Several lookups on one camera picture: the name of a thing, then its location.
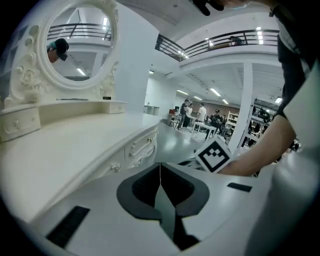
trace chair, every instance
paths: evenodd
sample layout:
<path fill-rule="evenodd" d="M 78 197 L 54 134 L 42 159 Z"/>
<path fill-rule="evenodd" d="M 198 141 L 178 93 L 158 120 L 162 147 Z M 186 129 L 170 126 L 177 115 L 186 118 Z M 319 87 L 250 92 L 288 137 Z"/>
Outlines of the chair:
<path fill-rule="evenodd" d="M 173 123 L 173 128 L 176 129 L 177 125 L 180 124 L 181 115 L 174 118 L 174 120 L 171 120 L 169 126 L 171 126 L 171 123 Z"/>

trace white cabinet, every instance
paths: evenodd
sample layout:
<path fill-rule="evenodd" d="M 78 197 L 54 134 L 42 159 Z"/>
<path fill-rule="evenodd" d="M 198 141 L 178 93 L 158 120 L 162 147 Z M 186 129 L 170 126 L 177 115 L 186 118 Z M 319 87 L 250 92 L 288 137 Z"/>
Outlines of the white cabinet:
<path fill-rule="evenodd" d="M 102 163 L 84 182 L 88 183 L 105 175 L 110 175 L 119 172 L 126 168 L 125 149 L 120 149 L 113 154 L 104 163 Z"/>
<path fill-rule="evenodd" d="M 7 142 L 41 128 L 37 107 L 0 115 L 0 141 Z"/>
<path fill-rule="evenodd" d="M 127 169 L 153 160 L 157 149 L 157 134 L 158 128 L 153 127 L 126 145 L 124 152 Z"/>

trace railing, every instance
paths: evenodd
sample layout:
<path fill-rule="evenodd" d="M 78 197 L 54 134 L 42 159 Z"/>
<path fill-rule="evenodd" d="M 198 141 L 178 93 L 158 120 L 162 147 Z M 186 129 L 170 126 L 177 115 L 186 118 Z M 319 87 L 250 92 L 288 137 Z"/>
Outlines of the railing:
<path fill-rule="evenodd" d="M 179 62 L 184 59 L 181 55 L 184 49 L 163 35 L 159 34 L 158 39 L 156 40 L 155 49 L 169 55 Z"/>
<path fill-rule="evenodd" d="M 273 29 L 242 30 L 206 38 L 187 48 L 182 48 L 175 42 L 159 34 L 155 49 L 181 62 L 196 55 L 221 48 L 252 45 L 276 47 L 278 45 L 278 34 L 279 30 Z"/>
<path fill-rule="evenodd" d="M 112 31 L 108 26 L 94 23 L 71 23 L 52 26 L 49 29 L 47 40 L 57 38 L 93 37 L 111 41 Z"/>

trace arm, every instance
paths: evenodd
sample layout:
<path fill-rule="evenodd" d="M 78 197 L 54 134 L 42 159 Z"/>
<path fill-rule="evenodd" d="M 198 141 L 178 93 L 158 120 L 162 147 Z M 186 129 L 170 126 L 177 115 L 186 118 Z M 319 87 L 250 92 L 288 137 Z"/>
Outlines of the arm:
<path fill-rule="evenodd" d="M 296 134 L 289 121 L 277 115 L 260 141 L 248 152 L 230 162 L 219 173 L 250 176 L 277 160 L 291 145 Z"/>

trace black slot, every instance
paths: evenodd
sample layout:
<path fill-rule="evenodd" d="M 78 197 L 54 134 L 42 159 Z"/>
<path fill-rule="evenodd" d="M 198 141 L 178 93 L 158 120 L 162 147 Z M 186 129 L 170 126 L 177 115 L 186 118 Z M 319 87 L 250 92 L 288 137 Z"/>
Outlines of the black slot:
<path fill-rule="evenodd" d="M 55 245 L 65 248 L 89 211 L 90 209 L 81 206 L 74 207 L 46 238 Z"/>
<path fill-rule="evenodd" d="M 252 189 L 252 186 L 242 185 L 242 184 L 233 183 L 233 182 L 229 183 L 227 185 L 227 187 L 230 187 L 230 188 L 233 188 L 236 190 L 241 190 L 241 191 L 248 192 L 248 193 Z"/>

